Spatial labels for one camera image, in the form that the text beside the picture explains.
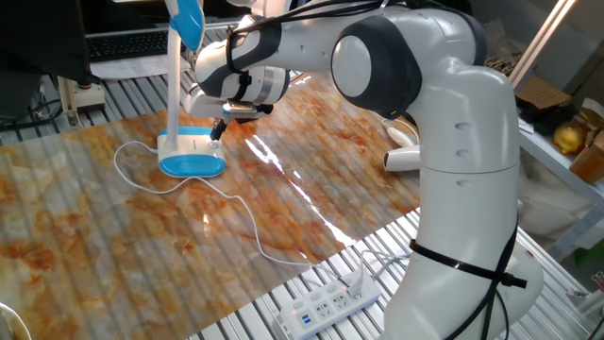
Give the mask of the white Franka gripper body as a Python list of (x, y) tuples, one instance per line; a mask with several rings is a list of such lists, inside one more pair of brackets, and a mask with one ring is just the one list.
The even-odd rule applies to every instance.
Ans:
[(253, 104), (231, 103), (225, 99), (208, 96), (197, 83), (188, 90), (184, 108), (193, 117), (224, 120), (259, 119), (267, 115)]

